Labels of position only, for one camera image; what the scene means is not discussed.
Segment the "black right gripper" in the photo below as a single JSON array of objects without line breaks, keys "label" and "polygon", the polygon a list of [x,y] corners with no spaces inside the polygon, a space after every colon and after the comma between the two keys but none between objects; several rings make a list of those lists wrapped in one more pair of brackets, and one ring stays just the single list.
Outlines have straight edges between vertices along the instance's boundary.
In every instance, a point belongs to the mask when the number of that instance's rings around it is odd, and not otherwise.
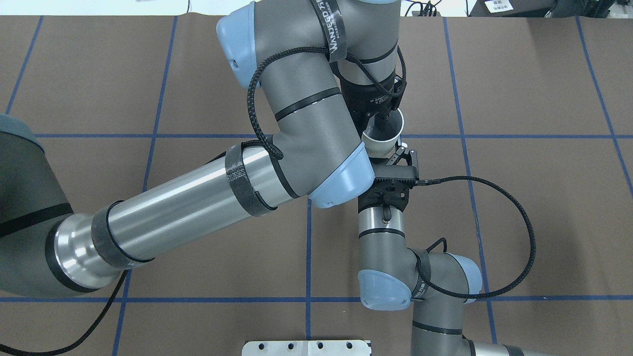
[{"label": "black right gripper", "polygon": [[[407,165],[397,165],[404,159]],[[373,165],[374,181],[358,196],[358,212],[372,207],[393,207],[404,212],[409,202],[409,190],[420,178],[417,151],[397,148],[386,165]]]}]

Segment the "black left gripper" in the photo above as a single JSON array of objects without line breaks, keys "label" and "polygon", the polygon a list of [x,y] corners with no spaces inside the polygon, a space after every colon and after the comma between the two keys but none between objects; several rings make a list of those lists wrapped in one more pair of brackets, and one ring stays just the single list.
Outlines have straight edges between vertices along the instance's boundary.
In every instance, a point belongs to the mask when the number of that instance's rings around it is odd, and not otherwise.
[{"label": "black left gripper", "polygon": [[339,75],[342,97],[357,130],[365,130],[375,116],[375,135],[396,134],[396,114],[406,88],[405,79],[392,73],[380,85],[395,97],[384,94],[374,84],[355,84]]}]

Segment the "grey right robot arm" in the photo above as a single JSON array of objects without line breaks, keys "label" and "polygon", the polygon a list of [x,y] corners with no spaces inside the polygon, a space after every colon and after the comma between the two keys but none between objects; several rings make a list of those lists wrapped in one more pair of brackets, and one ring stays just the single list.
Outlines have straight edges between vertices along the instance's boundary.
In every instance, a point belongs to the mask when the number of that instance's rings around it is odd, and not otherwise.
[{"label": "grey right robot arm", "polygon": [[360,242],[360,300],[375,311],[402,311],[413,306],[413,356],[540,356],[537,350],[475,342],[463,334],[466,304],[495,297],[515,288],[535,259],[535,237],[525,217],[530,255],[523,272],[499,291],[481,293],[482,273],[466,257],[434,252],[441,238],[427,249],[406,246],[405,217],[409,192],[417,185],[441,183],[420,180],[417,153],[404,143],[390,158],[374,158],[376,175],[370,189],[358,198]]}]

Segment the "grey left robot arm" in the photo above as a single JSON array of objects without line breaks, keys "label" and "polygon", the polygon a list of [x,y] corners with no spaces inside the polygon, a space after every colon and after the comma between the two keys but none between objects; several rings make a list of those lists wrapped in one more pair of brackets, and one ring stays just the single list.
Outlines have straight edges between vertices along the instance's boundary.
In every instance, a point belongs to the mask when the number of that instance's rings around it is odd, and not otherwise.
[{"label": "grey left robot arm", "polygon": [[76,214],[20,120],[1,115],[1,289],[95,292],[158,255],[308,196],[350,201],[374,180],[357,97],[389,110],[398,0],[261,0],[217,22],[257,141],[93,215]]}]

